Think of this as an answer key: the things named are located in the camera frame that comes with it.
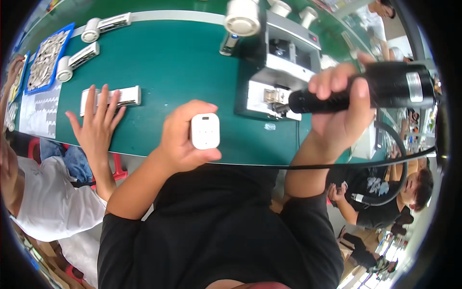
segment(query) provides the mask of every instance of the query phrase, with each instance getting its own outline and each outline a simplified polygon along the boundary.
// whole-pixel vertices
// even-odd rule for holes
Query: red plastic stool
[[[82,277],[82,278],[76,277],[76,276],[74,275],[74,272],[73,272],[72,269],[74,269],[74,266],[72,266],[72,265],[69,264],[69,266],[66,267],[66,275],[70,276],[72,279],[76,280],[76,281],[79,282],[80,285],[81,285],[82,282],[83,282],[83,280],[84,280],[83,277]]]
[[[27,152],[27,157],[29,159],[34,159],[34,148],[35,146],[40,145],[40,139],[38,137],[34,137],[29,142],[29,149]],[[68,149],[70,146],[68,144],[62,144],[65,149]],[[128,176],[128,172],[122,169],[122,165],[120,164],[120,154],[112,153],[112,157],[114,158],[114,168],[115,173],[113,174],[114,180],[118,181],[121,179],[125,179]]]

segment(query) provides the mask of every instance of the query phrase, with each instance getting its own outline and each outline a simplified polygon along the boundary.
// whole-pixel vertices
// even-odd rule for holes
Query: paper sheet
[[[55,81],[44,92],[22,96],[19,131],[29,135],[56,138],[56,113],[62,83]]]

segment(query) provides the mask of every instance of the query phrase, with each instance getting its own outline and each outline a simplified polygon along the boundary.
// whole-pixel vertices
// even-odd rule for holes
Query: green workbench
[[[308,4],[301,0],[294,2],[294,9],[297,5],[305,3],[305,7]],[[53,10],[50,19],[47,15],[32,29],[21,52],[29,49],[34,52],[44,38],[72,21],[76,22],[77,28],[93,17],[149,10],[200,10],[224,14],[225,6],[226,1],[217,0],[168,3],[98,0],[80,6],[79,1],[65,0]],[[66,13],[69,17],[63,22],[62,16],[58,15]],[[349,49],[340,35],[346,31],[345,27],[326,11],[319,11],[319,14],[319,21],[314,22],[310,30],[319,36],[322,53],[339,62],[351,61]],[[300,21],[295,13],[289,18]],[[347,32],[355,45],[367,51],[363,45],[365,42]],[[221,25],[179,20],[133,22],[129,27],[102,34],[98,39],[100,55],[76,69],[72,79],[62,84],[55,140],[78,145],[65,112],[79,115],[81,92],[91,84],[100,88],[108,83],[110,90],[139,85],[141,105],[127,109],[114,132],[110,151],[148,155],[160,142],[165,117],[179,105],[201,99],[219,107],[219,149],[223,155],[220,163],[287,165],[297,151],[297,138],[302,141],[311,129],[310,116],[303,115],[297,127],[296,122],[235,115],[239,60],[218,53],[224,34]],[[65,55],[73,55],[86,45],[80,36],[73,37]],[[265,129],[269,122],[275,124],[275,130]],[[347,157],[348,153],[345,153],[338,161],[345,162]]]

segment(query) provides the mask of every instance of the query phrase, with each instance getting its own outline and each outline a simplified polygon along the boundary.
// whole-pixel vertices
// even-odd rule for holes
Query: label on tool
[[[226,41],[225,46],[234,47],[236,46],[236,43],[238,40],[239,40],[239,36],[237,36],[236,34],[231,34],[228,37],[228,40]]]
[[[422,84],[420,82],[419,73],[408,72],[406,73],[406,78],[411,102],[422,102],[424,100],[424,94],[422,92]]]

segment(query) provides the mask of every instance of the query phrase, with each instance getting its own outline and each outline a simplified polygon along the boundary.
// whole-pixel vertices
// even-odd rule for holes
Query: blue plastic tray
[[[27,82],[29,82],[29,77],[30,77],[30,70],[29,70],[29,74],[27,75],[27,82],[25,83],[24,94],[30,94],[30,93],[36,93],[36,92],[45,91],[45,90],[49,89],[50,86],[53,85],[53,83],[55,82],[56,69],[58,67],[58,61],[61,59],[62,55],[64,54],[64,50],[66,49],[67,43],[69,42],[69,39],[71,38],[72,32],[74,31],[74,26],[75,26],[75,22],[72,22],[71,24],[59,29],[57,32],[53,33],[52,35],[50,35],[48,37],[48,38],[50,38],[53,35],[60,33],[61,31],[68,31],[69,30],[69,34],[67,35],[66,39],[64,40],[64,43],[63,43],[63,45],[61,47],[61,51],[59,52],[58,58],[56,59],[55,67],[53,68],[53,73],[51,74],[50,83],[48,83],[45,86],[42,86],[42,87],[33,89],[31,91],[28,91],[27,90]],[[40,45],[38,45],[38,48],[37,48],[37,51],[35,53],[34,60],[32,61],[32,64],[34,64],[35,59],[37,58],[37,52],[40,50]]]
[[[18,95],[23,92],[24,74],[26,73],[27,64],[29,64],[30,50],[26,53],[26,55],[27,55],[27,58],[26,58],[26,61],[24,62],[23,71],[21,72],[21,79],[19,80],[18,92],[14,96],[14,99],[11,103],[13,103],[18,97]]]

